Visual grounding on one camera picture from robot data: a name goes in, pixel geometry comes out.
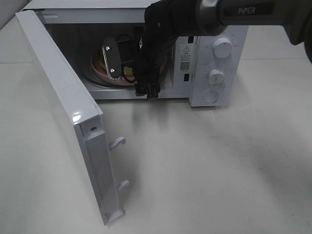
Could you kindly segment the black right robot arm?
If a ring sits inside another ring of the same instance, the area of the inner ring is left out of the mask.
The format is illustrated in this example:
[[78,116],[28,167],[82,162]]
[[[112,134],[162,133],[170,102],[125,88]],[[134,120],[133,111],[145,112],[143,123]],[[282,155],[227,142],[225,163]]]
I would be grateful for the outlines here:
[[146,29],[132,44],[136,95],[157,98],[161,63],[178,37],[218,36],[231,25],[280,25],[291,44],[312,56],[309,0],[160,0],[144,12]]

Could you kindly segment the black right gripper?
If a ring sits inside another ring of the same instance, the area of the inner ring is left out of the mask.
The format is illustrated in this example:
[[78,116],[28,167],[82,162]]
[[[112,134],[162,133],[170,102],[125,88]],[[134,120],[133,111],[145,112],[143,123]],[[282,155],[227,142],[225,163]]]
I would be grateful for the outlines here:
[[129,83],[124,74],[124,66],[131,66],[136,80],[136,96],[146,96],[147,99],[158,98],[159,82],[148,82],[147,77],[159,74],[162,63],[171,50],[171,41],[159,37],[138,36],[134,39],[118,41],[121,58],[122,77]]

